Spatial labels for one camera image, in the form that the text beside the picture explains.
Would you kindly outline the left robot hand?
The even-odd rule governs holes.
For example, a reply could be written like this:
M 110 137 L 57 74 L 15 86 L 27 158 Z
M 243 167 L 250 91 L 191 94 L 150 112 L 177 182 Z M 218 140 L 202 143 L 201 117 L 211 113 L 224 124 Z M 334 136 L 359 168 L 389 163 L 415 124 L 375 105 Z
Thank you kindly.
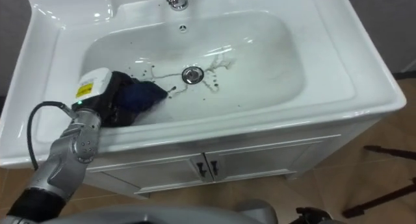
M 120 71 L 105 67 L 94 69 L 79 80 L 71 109 L 95 112 L 103 127 L 130 126 L 137 114 L 124 108 L 118 98 L 124 88 L 136 83 L 136 79 Z

